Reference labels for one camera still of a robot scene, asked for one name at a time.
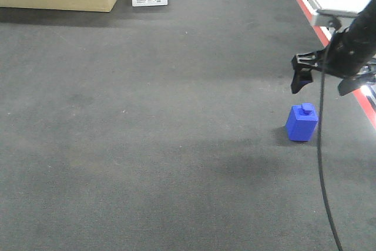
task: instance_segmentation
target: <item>gray carpet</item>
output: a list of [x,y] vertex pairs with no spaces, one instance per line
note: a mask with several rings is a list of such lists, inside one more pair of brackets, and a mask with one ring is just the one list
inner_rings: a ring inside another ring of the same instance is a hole
[[[295,0],[109,14],[0,9],[0,250],[335,250],[315,151],[288,140]],[[375,130],[327,78],[324,158],[346,250],[376,249]]]

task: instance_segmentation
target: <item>cable on floor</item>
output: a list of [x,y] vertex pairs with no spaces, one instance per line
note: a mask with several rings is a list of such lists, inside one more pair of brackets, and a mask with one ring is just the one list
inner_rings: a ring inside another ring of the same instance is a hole
[[321,71],[321,86],[320,86],[320,110],[318,114],[318,129],[317,129],[317,160],[318,160],[318,172],[320,175],[320,185],[321,185],[321,192],[323,194],[323,200],[325,205],[325,210],[327,212],[328,221],[330,224],[330,228],[332,234],[334,236],[335,244],[337,245],[338,251],[343,251],[340,238],[338,237],[337,230],[335,228],[333,216],[331,214],[327,190],[325,188],[325,180],[324,180],[324,169],[323,169],[323,153],[322,153],[322,139],[323,139],[323,112],[324,112],[324,91],[325,91],[325,66],[327,64],[328,59],[328,52],[331,47],[331,40],[325,50],[322,71]]

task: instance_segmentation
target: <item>blue toy block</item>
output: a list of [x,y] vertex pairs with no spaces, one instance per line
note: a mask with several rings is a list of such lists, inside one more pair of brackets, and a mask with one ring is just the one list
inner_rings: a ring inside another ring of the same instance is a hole
[[317,122],[315,106],[311,103],[292,106],[285,126],[288,138],[292,141],[309,141]]

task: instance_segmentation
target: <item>red stripe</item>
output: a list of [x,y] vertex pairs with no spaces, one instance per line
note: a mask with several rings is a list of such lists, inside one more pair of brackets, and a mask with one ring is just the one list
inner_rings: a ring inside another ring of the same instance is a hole
[[[296,0],[300,6],[300,8],[303,10],[305,16],[309,21],[312,19],[312,14],[307,7],[307,5],[304,3],[303,0]],[[324,46],[327,46],[329,43],[329,39],[323,32],[323,30],[319,26],[313,26],[313,29],[315,33],[317,34],[318,38],[320,39],[321,43]],[[370,102],[368,101],[367,97],[361,92],[360,89],[356,90],[353,92],[355,97],[357,98],[360,106],[363,108],[365,115],[369,118],[371,124],[376,128],[376,112],[372,108]]]

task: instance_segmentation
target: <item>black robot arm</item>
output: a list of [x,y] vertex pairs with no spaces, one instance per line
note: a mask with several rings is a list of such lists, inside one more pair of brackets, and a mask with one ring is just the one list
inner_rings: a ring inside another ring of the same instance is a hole
[[320,51],[297,54],[292,59],[295,71],[292,93],[313,81],[311,70],[322,71],[342,78],[340,95],[352,92],[362,85],[376,83],[376,0],[354,19],[349,28],[334,34],[330,44]]

